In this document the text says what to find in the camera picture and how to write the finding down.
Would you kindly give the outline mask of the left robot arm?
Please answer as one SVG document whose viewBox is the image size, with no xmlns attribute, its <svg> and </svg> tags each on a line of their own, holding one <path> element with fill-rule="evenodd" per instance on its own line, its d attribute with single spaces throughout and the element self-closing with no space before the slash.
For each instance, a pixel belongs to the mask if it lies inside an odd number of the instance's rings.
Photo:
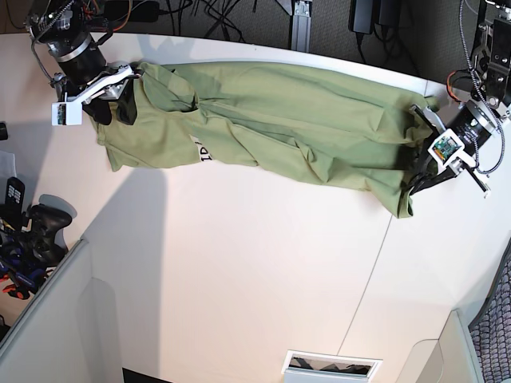
<svg viewBox="0 0 511 383">
<path fill-rule="evenodd" d="M 480 151 L 496 134 L 505 139 L 504 124 L 510 119 L 510 3 L 481 1 L 477 30 L 471 47 L 463 48 L 467 63 L 463 73 L 472 82 L 470 98 L 462 101 L 448 79 L 448 96 L 458 103 L 458 114 L 448 123 L 429 107 L 411 107 L 430 129 L 407 190 L 415 194 L 468 172 L 478 187 L 489 194 L 489 175 L 481 169 Z"/>
</svg>

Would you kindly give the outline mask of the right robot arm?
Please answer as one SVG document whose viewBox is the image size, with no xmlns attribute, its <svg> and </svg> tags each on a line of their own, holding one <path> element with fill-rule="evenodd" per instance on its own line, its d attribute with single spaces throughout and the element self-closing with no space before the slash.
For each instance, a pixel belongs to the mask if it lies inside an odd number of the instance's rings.
<svg viewBox="0 0 511 383">
<path fill-rule="evenodd" d="M 122 29 L 133 12 L 129 1 L 119 22 L 105 16 L 104 1 L 35 1 L 26 17 L 31 52 L 57 94 L 51 105 L 54 126 L 80 125 L 87 113 L 98 124 L 137 118 L 133 65 L 107 62 L 100 46 Z"/>
</svg>

